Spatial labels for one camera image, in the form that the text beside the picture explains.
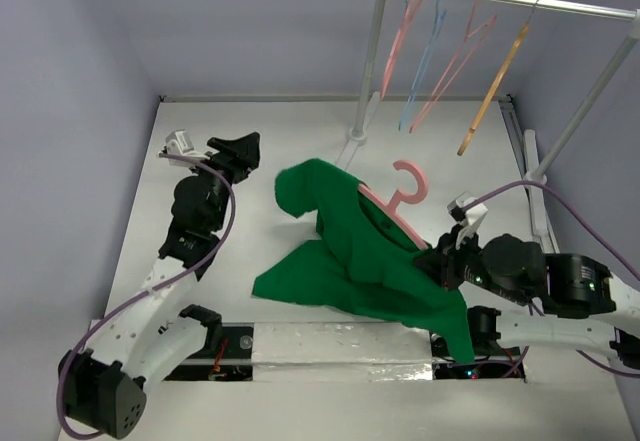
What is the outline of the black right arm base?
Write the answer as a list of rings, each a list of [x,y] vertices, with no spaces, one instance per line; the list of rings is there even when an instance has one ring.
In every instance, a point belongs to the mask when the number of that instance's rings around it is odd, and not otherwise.
[[[502,347],[498,341],[497,319],[501,312],[495,308],[469,308],[467,318],[474,348],[471,363],[458,363],[449,353],[446,341],[439,335],[430,336],[434,357],[435,380],[517,379],[526,380],[524,355],[527,348]]]

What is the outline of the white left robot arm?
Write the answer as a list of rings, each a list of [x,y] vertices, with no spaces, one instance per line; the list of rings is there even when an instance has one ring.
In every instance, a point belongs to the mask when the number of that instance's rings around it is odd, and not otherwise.
[[[147,395],[189,356],[221,348],[219,313],[187,302],[228,238],[236,215],[234,185],[260,163],[260,135],[212,137],[201,153],[183,131],[171,133],[160,157],[189,176],[173,191],[171,222],[136,294],[98,320],[58,366],[56,411],[76,440],[127,437]]]

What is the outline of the pink plastic hanger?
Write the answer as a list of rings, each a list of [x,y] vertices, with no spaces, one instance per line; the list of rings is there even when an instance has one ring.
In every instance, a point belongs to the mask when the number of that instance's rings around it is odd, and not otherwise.
[[[394,191],[391,198],[385,202],[368,186],[361,183],[358,191],[361,195],[373,203],[385,216],[392,221],[419,250],[425,250],[428,244],[421,236],[411,227],[411,225],[398,213],[398,207],[401,204],[416,205],[421,203],[428,195],[429,183],[424,171],[415,163],[408,160],[396,160],[393,163],[396,171],[405,171],[409,173],[415,181],[416,189],[413,193],[403,191],[398,188]]]

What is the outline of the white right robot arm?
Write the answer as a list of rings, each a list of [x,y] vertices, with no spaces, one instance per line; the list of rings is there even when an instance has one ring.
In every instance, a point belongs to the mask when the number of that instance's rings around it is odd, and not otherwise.
[[[562,346],[619,360],[639,374],[639,294],[608,267],[578,254],[547,254],[535,242],[503,234],[480,246],[460,228],[413,263],[447,291],[464,283],[524,306],[532,316],[486,306],[468,308],[462,345],[485,355],[519,346]]]

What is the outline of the green t shirt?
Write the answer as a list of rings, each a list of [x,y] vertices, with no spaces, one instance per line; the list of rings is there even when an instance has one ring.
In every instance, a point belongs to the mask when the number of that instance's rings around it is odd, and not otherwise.
[[[414,265],[422,250],[402,231],[383,228],[387,218],[361,195],[361,184],[321,159],[276,176],[279,208],[294,218],[314,213],[317,236],[257,276],[253,296],[428,330],[445,339],[456,362],[473,361],[463,296]]]

